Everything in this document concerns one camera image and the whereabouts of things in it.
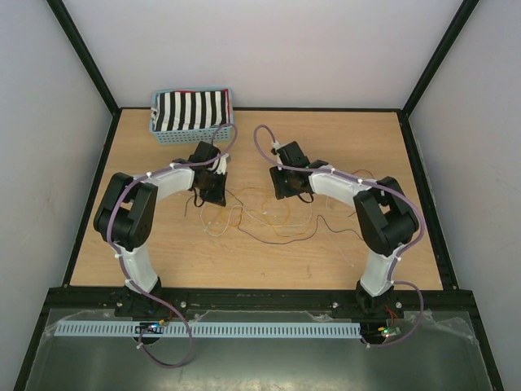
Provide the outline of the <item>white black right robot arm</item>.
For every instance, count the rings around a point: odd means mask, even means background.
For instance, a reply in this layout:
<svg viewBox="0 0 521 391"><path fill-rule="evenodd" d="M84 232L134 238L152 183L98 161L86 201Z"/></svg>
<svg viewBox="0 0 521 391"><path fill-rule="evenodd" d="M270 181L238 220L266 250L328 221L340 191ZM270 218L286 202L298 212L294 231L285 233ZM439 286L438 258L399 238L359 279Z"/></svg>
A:
<svg viewBox="0 0 521 391"><path fill-rule="evenodd" d="M326 196L353 208L361 237L369 248L366 269L359 280L357 310L373 317L385 305L383 294L392 288L394 268L401 254L421 239L426 227L418 209L392 177L359 178L335 170L323 160L311 162L297 142L272 142L277 164L269 169L277 199Z"/></svg>

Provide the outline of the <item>clear zip tie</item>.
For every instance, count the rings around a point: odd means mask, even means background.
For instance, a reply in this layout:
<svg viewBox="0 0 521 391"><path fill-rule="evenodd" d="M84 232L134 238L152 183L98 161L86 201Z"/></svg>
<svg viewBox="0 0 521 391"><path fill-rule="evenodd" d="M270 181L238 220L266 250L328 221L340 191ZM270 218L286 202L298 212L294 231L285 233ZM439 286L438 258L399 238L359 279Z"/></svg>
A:
<svg viewBox="0 0 521 391"><path fill-rule="evenodd" d="M333 235L327 233L328 240L331 242L333 248L342 256L342 258L349 264L351 268L354 267L354 263L352 262L352 258L343 250L343 248L335 241Z"/></svg>

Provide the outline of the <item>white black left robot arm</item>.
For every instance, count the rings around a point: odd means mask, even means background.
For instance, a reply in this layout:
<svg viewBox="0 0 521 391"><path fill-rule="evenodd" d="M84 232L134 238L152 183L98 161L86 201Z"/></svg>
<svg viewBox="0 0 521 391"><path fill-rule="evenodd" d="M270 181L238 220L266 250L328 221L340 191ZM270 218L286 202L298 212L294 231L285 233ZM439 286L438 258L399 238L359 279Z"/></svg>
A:
<svg viewBox="0 0 521 391"><path fill-rule="evenodd" d="M125 286L136 292L134 306L144 315L156 314L163 304L160 277L154 271L147 241L156 204L178 192L193 191L202 205L225 207L225 183L230 155L211 143L200 142L188 159L140 177L114 174L94 217L94 229L115 251Z"/></svg>

